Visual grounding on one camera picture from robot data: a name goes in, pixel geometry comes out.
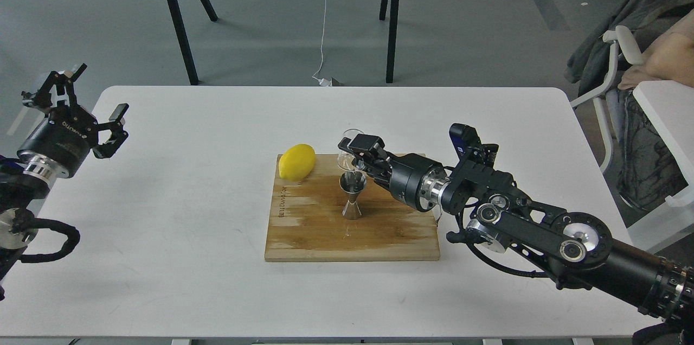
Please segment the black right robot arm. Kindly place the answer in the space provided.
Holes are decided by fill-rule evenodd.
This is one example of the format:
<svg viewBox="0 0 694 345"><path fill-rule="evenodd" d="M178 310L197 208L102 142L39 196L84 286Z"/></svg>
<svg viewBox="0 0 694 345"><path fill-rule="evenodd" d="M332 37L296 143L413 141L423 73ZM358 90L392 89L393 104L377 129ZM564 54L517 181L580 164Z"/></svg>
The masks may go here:
<svg viewBox="0 0 694 345"><path fill-rule="evenodd" d="M498 145L482 143L475 128L453 124L456 167L409 153L394 155L380 137L344 137L338 148L394 199L420 212L439 206L459 226L452 244L466 244L505 273L548 278L558 290L597 288L663 320L639 332L681 333L692 343L692 268L614 239L596 216L534 201L513 175L495 170Z"/></svg>

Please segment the person forearm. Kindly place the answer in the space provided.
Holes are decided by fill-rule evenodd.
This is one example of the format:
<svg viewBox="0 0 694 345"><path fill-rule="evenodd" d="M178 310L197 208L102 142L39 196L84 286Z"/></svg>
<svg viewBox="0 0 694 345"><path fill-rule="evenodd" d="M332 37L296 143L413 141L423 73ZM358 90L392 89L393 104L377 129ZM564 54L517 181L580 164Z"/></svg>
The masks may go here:
<svg viewBox="0 0 694 345"><path fill-rule="evenodd" d="M624 72L619 90L631 90L642 81L669 80L693 86L693 11L677 21L642 54L644 64Z"/></svg>

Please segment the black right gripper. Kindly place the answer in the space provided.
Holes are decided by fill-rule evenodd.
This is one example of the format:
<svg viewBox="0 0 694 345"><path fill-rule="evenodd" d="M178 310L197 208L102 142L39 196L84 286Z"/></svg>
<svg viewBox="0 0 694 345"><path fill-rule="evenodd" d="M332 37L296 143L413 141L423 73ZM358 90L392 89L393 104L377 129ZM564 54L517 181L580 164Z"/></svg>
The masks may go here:
<svg viewBox="0 0 694 345"><path fill-rule="evenodd" d="M351 142L342 138L338 148L351 152L355 157L352 164L386 188L394 199L420 212L439 204L449 180L441 163L416 153L394 155L385 150L378 136L356 136Z"/></svg>

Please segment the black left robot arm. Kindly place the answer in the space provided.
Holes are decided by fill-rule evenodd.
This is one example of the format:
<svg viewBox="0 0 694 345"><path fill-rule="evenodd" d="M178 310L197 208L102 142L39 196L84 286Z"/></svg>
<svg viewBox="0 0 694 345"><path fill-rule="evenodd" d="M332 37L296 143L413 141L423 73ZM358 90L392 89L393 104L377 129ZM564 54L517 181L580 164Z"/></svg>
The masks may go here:
<svg viewBox="0 0 694 345"><path fill-rule="evenodd" d="M117 105L103 123L78 103L74 83L86 67L82 64L72 70L52 71L37 91L22 93L23 105L36 108L43 118L15 158L2 157L2 276L16 263L51 263L72 253L80 241L76 227L37 218L28 205L45 199L57 179L73 177L90 152L99 159L110 158L128 138L124 130L127 103ZM25 253L40 229L66 237L59 251Z"/></svg>

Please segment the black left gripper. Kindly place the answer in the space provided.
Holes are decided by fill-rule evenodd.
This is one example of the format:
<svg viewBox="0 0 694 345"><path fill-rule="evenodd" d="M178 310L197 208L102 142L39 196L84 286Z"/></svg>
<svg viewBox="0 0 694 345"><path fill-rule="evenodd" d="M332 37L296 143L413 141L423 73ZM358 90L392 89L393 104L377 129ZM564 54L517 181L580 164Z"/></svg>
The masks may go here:
<svg viewBox="0 0 694 345"><path fill-rule="evenodd" d="M52 71L35 93L22 91L22 105L35 108L43 113L45 119L30 133L27 140L17 150L17 156L28 162L30 155L45 156L66 170L66 178L74 177L90 149L99 159L111 158L128 138L124 130L124 115L129 104L116 106L105 123L97 123L96 118L79 105L74 83L87 69L83 63L71 70ZM68 102L60 100L54 107L52 93L66 95ZM109 130L111 135L103 143L97 143L98 132Z"/></svg>

